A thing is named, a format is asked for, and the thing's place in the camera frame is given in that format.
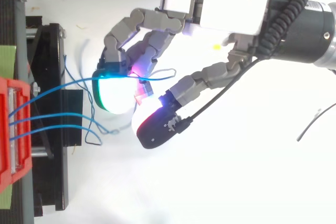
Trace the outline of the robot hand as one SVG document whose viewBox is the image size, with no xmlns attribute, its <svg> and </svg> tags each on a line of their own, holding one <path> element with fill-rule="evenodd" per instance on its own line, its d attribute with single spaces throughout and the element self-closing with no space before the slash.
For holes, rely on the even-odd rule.
<svg viewBox="0 0 336 224">
<path fill-rule="evenodd" d="M 159 8 L 134 9 L 105 36 L 93 73 L 93 97 L 113 114 L 139 106 L 133 130 L 146 149 L 183 132 L 192 119 L 178 110 L 206 89 L 229 87 L 258 45 L 268 0 L 161 0 Z M 213 35 L 223 46 L 234 44 L 227 62 L 218 62 L 184 76 L 163 95 L 153 94 L 150 75 L 177 34 Z"/>
</svg>

